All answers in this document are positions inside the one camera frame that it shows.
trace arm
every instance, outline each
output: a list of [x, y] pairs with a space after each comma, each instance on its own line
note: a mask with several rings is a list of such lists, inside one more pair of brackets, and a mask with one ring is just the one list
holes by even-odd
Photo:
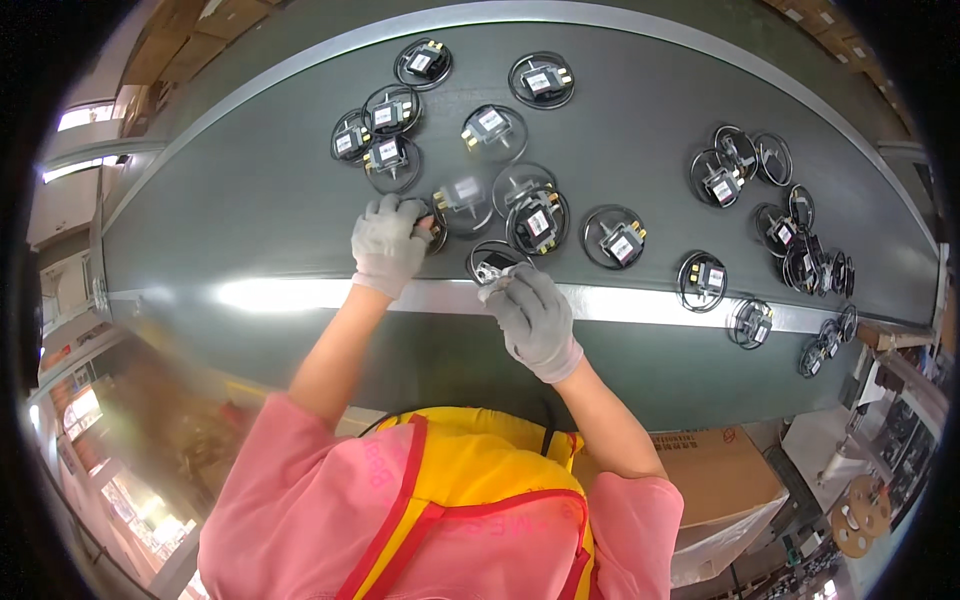
[[357, 219], [350, 239], [357, 261], [353, 287], [290, 384], [290, 399], [330, 431], [353, 397], [373, 331], [420, 270], [432, 225], [432, 217], [417, 221], [423, 210], [420, 201], [401, 203], [390, 194]]
[[660, 456], [643, 425], [611, 392], [593, 370], [586, 356], [570, 377], [553, 385], [564, 399], [590, 455], [601, 469], [624, 479], [668, 479]]
[[507, 350], [554, 386], [600, 468], [625, 479], [666, 479], [650, 436], [600, 380], [573, 338], [570, 305], [553, 280], [521, 265], [511, 280], [494, 285], [482, 297], [503, 330]]

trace red trim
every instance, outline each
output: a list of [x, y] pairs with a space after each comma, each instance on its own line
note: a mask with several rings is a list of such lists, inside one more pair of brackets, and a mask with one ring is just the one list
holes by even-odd
[[603, 594], [600, 592], [600, 584], [597, 583], [597, 572], [600, 570], [600, 565], [596, 561], [593, 561], [593, 570], [590, 572], [590, 595], [588, 600], [604, 600]]
[[414, 487], [417, 485], [417, 477], [420, 474], [420, 464], [423, 462], [423, 448], [426, 445], [426, 419], [422, 415], [411, 415], [409, 422], [414, 426], [414, 437], [410, 443], [410, 453], [407, 454], [407, 465], [403, 471], [400, 491], [396, 495], [394, 505], [390, 507], [387, 518], [384, 519], [370, 545], [367, 546], [367, 550], [337, 591], [336, 600], [349, 600], [356, 595], [376, 564], [376, 560], [383, 553], [384, 547], [394, 534], [407, 510], [407, 505], [410, 503], [410, 497], [413, 495]]
[[443, 506], [433, 502], [426, 505], [426, 508], [420, 513], [420, 516], [417, 517], [417, 522], [414, 523], [410, 533], [403, 539], [403, 542], [390, 559], [390, 562], [387, 563], [383, 572], [380, 573], [380, 576], [373, 582], [370, 590], [364, 595], [364, 600], [376, 600], [390, 593], [396, 580], [399, 579], [403, 573], [403, 569], [413, 560], [414, 554], [417, 553], [423, 539], [426, 538], [426, 535], [430, 533], [430, 530], [433, 529], [444, 515], [444, 510], [445, 508]]
[[476, 504], [473, 506], [451, 506], [446, 509], [444, 518], [477, 518], [480, 516], [492, 515], [500, 511], [506, 511], [517, 506], [522, 506], [544, 498], [566, 497], [576, 500], [584, 514], [584, 520], [580, 525], [580, 538], [577, 547], [584, 547], [584, 535], [587, 533], [587, 521], [589, 513], [587, 512], [587, 500], [574, 490], [536, 490], [535, 492], [524, 492], [503, 500], [498, 500], [490, 504]]
[[560, 590], [560, 595], [557, 596], [557, 600], [572, 600], [573, 597], [577, 595], [580, 578], [583, 576], [584, 567], [587, 566], [589, 560], [590, 553], [581, 547], [580, 550], [577, 551], [577, 555], [573, 557], [573, 565], [570, 567], [570, 572], [566, 574], [564, 588]]

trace thermostat label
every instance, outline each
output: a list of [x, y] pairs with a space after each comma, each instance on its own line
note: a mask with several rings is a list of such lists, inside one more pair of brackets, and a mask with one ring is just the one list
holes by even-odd
[[463, 181], [454, 183], [453, 187], [457, 190], [457, 196], [460, 196], [463, 199], [476, 196], [480, 192], [480, 188], [477, 187], [476, 180], [472, 177], [468, 177]]
[[707, 280], [708, 285], [720, 287], [723, 285], [723, 271], [719, 269], [710, 269], [710, 277]]
[[350, 136], [341, 135], [337, 138], [337, 154], [342, 154], [343, 152], [349, 150], [350, 148]]
[[396, 156], [396, 141], [390, 140], [380, 144], [380, 160], [388, 160]]
[[425, 67], [428, 62], [430, 62], [430, 57], [426, 56], [425, 54], [418, 54], [413, 60], [410, 61], [410, 68], [414, 71], [420, 71], [422, 73], [423, 67]]
[[379, 108], [373, 113], [373, 124], [383, 125], [384, 123], [390, 123], [391, 110], [390, 107]]
[[527, 219], [527, 225], [530, 226], [530, 230], [534, 232], [534, 235], [540, 235], [544, 231], [547, 231], [549, 227], [542, 210], [538, 210], [532, 217]]
[[633, 249], [634, 247], [630, 245], [630, 242], [628, 242], [625, 237], [620, 237], [620, 239], [613, 242], [613, 245], [610, 246], [610, 251], [613, 252], [613, 255], [616, 256], [616, 259], [620, 262], [623, 262], [623, 259], [626, 258]]
[[717, 200], [720, 202], [725, 201], [727, 198], [733, 195], [733, 192], [730, 191], [730, 186], [727, 185], [726, 181], [720, 181], [714, 185], [713, 193], [716, 194]]
[[492, 108], [477, 117], [477, 120], [480, 121], [480, 125], [482, 125], [483, 128], [488, 132], [493, 131], [493, 128], [499, 127], [503, 124], [503, 117], [500, 116], [499, 112]]
[[783, 242], [784, 246], [789, 244], [790, 239], [793, 237], [793, 235], [790, 234], [790, 228], [787, 226], [781, 227], [780, 231], [777, 232], [777, 236], [780, 238], [781, 242]]
[[550, 80], [548, 80], [543, 73], [538, 73], [537, 75], [531, 75], [527, 78], [527, 85], [530, 86], [531, 90], [538, 92], [549, 87]]

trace cardboard box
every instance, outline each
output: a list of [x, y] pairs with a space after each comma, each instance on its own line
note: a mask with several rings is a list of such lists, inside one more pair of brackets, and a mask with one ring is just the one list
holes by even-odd
[[207, 0], [163, 0], [154, 9], [143, 31], [189, 35]]
[[224, 0], [213, 13], [203, 16], [195, 29], [231, 41], [267, 16], [269, 9], [256, 0]]
[[681, 528], [743, 516], [783, 489], [740, 427], [651, 436], [673, 485], [684, 496]]
[[153, 85], [186, 43], [187, 34], [153, 32], [135, 51], [123, 75], [124, 85]]
[[841, 64], [847, 65], [854, 73], [858, 70], [862, 70], [862, 65], [860, 59], [853, 55], [850, 48], [847, 47], [847, 44], [844, 43], [843, 39], [837, 37], [833, 32], [827, 30], [817, 36], [817, 41], [820, 42], [824, 48], [827, 48], [827, 51], [830, 52]]
[[225, 39], [196, 32], [163, 69], [160, 80], [178, 84], [186, 83], [226, 47]]

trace gloved hand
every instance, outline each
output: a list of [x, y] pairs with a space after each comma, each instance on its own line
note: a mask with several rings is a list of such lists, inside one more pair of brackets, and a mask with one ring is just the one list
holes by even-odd
[[516, 360], [544, 383], [563, 381], [584, 356], [573, 339], [569, 302], [549, 275], [530, 265], [517, 265], [509, 277], [506, 285], [482, 291], [481, 301], [496, 317], [507, 351]]
[[400, 201], [396, 194], [367, 204], [353, 227], [350, 244], [357, 261], [353, 283], [379, 290], [396, 300], [417, 274], [433, 240], [429, 219], [417, 225], [426, 206], [420, 200]]

